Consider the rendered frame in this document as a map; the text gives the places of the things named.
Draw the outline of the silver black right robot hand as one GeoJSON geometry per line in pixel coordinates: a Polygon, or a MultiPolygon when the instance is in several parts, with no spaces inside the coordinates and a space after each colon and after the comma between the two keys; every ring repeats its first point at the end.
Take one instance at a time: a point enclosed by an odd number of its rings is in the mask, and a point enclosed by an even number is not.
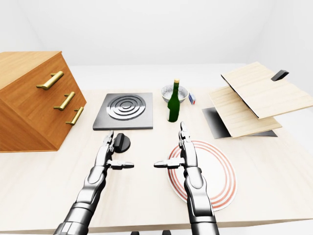
{"type": "Polygon", "coordinates": [[[190,133],[182,121],[179,131],[179,147],[181,149],[180,158],[170,158],[164,161],[154,163],[156,168],[175,169],[180,166],[184,168],[197,167],[198,159],[193,142],[190,139],[190,133]]]}

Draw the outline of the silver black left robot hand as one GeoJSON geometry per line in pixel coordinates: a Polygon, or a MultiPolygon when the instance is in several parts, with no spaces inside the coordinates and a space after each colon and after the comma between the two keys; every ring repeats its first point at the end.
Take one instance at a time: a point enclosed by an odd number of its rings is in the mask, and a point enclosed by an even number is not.
{"type": "Polygon", "coordinates": [[[105,170],[112,168],[114,170],[122,170],[124,168],[133,168],[134,164],[131,162],[126,162],[122,160],[113,160],[112,155],[115,153],[113,148],[114,132],[111,130],[103,140],[103,144],[98,150],[95,165],[103,166],[105,170]]]}

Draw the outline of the round black stove knob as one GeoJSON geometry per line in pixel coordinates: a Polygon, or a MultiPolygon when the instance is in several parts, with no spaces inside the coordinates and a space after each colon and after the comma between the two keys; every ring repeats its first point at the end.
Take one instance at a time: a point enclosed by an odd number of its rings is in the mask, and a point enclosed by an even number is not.
{"type": "Polygon", "coordinates": [[[116,153],[126,152],[130,148],[130,145],[131,145],[130,139],[123,133],[119,133],[114,138],[113,148],[116,153]]]}

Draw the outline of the flat dark stove plate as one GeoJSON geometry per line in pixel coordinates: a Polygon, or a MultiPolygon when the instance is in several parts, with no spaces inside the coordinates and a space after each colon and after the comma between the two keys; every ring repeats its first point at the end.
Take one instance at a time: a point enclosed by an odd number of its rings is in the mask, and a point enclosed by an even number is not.
{"type": "Polygon", "coordinates": [[[152,128],[152,93],[107,94],[93,124],[93,130],[152,128]]]}

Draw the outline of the white plate with red rings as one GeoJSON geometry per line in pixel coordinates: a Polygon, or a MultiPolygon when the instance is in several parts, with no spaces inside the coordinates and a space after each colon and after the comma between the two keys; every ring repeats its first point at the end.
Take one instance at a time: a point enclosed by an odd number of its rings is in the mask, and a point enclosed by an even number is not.
{"type": "MultiPolygon", "coordinates": [[[[234,200],[237,193],[235,170],[228,157],[216,146],[204,141],[192,141],[198,158],[198,167],[207,182],[207,194],[214,211],[219,211],[234,200]]],[[[180,158],[181,149],[176,146],[168,159],[180,158]]],[[[174,192],[187,202],[184,188],[184,168],[169,169],[167,176],[174,192]]]]}

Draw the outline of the wooden cabinet drawer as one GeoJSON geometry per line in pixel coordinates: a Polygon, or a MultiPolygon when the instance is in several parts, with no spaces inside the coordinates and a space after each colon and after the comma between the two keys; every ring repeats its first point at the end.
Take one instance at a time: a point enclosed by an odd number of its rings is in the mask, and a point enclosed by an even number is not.
{"type": "Polygon", "coordinates": [[[53,149],[59,149],[65,137],[70,131],[72,125],[66,124],[75,116],[74,109],[83,107],[86,100],[79,88],[65,88],[52,91],[43,91],[43,100],[38,104],[36,110],[32,113],[33,121],[36,123],[37,130],[53,146],[53,149]],[[59,106],[65,100],[64,94],[75,92],[74,98],[63,110],[53,109],[59,106]]]}
{"type": "Polygon", "coordinates": [[[15,105],[46,135],[69,130],[86,104],[74,77],[65,71],[23,87],[26,89],[18,92],[15,105]]]}
{"type": "Polygon", "coordinates": [[[51,95],[65,88],[70,75],[60,51],[19,51],[0,53],[0,98],[11,106],[20,106],[28,99],[51,95]],[[52,78],[52,73],[64,75],[48,90],[37,88],[52,78]]]}

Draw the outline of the green glass bottle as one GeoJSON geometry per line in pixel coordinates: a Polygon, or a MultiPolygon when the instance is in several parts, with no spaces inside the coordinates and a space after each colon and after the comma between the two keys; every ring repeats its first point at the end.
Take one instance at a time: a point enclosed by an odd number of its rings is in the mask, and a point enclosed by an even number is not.
{"type": "Polygon", "coordinates": [[[176,122],[179,116],[179,109],[180,109],[180,101],[178,98],[178,91],[179,91],[179,79],[174,80],[173,86],[173,93],[168,102],[168,121],[169,122],[176,122]]]}

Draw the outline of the patterned grey bowl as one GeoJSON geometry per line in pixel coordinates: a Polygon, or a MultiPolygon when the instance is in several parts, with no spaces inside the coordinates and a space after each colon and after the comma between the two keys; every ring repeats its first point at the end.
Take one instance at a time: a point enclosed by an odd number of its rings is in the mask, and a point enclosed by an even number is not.
{"type": "MultiPolygon", "coordinates": [[[[168,103],[172,94],[173,94],[173,88],[174,88],[174,85],[167,85],[165,87],[163,87],[161,89],[161,95],[162,95],[162,98],[163,100],[168,103]]],[[[189,92],[184,88],[182,87],[181,85],[179,85],[179,89],[178,89],[178,99],[179,99],[179,102],[182,103],[184,102],[184,100],[189,96],[189,92]]]]}

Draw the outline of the wooden cabinet with drawers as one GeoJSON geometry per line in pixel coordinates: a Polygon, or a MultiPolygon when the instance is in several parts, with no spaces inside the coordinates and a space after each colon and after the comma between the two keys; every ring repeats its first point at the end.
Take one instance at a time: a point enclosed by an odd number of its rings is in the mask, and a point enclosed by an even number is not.
{"type": "Polygon", "coordinates": [[[0,152],[56,150],[16,106],[0,98],[0,152]]]}

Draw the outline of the dark flat base plate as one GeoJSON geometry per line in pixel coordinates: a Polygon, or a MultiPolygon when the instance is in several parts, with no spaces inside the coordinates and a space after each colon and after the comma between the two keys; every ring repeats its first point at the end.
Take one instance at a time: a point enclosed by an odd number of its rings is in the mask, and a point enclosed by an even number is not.
{"type": "MultiPolygon", "coordinates": [[[[211,133],[215,139],[232,137],[223,123],[220,115],[214,107],[202,109],[204,117],[210,127],[211,133]]],[[[278,137],[273,130],[250,134],[246,136],[259,136],[259,137],[278,137]]]]}

